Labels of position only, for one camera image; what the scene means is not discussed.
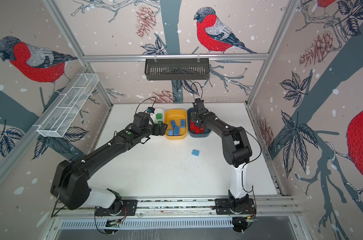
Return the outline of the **red long lego brick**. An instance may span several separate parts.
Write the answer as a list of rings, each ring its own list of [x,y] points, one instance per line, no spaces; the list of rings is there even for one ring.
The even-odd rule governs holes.
[[[205,130],[205,127],[202,127],[199,123],[193,122],[190,120],[189,123],[190,132],[193,134],[202,134]]]

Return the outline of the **blue long lego brick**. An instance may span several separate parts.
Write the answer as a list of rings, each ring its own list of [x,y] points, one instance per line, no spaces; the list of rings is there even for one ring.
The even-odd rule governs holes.
[[[170,123],[171,123],[172,128],[175,128],[176,127],[175,120],[171,120]]]
[[[174,136],[179,136],[179,135],[180,135],[180,127],[179,127],[179,126],[176,126],[176,127],[173,129],[173,135],[174,135]]]
[[[181,119],[180,120],[180,127],[181,128],[185,128],[186,127],[186,120],[185,119]]]

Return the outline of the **light blue small lego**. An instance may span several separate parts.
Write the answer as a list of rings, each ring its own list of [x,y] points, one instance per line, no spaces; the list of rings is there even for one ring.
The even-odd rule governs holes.
[[[200,154],[200,151],[199,150],[192,150],[192,155],[195,156],[195,157],[198,157]]]

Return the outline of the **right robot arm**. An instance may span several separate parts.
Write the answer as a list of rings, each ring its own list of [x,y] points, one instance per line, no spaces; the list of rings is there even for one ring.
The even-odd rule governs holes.
[[[247,132],[242,127],[233,127],[210,112],[204,101],[197,98],[193,102],[194,112],[192,120],[205,128],[210,129],[221,137],[223,156],[232,166],[231,185],[229,189],[229,205],[234,213],[239,213],[249,203],[249,194],[244,185],[244,170],[250,162],[252,148],[247,137]]]

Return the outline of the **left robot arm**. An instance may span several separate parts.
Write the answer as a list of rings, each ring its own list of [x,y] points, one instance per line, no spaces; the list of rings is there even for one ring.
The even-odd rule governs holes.
[[[147,141],[150,136],[163,136],[167,124],[156,124],[150,114],[140,112],[125,129],[115,132],[111,140],[88,155],[73,161],[64,160],[58,164],[50,193],[69,210],[82,206],[98,206],[108,209],[118,194],[110,190],[92,189],[88,180],[115,157]]]

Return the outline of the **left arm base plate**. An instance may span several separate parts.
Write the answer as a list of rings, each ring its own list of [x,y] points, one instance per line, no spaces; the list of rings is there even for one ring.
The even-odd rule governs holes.
[[[120,200],[115,202],[108,209],[102,207],[96,207],[95,216],[96,217],[131,217],[135,216],[137,208],[137,200]]]

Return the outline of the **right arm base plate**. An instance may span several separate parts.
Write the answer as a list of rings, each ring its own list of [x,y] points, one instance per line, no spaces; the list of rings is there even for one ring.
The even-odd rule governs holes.
[[[252,198],[215,199],[212,209],[217,215],[250,215],[256,214],[256,205]]]

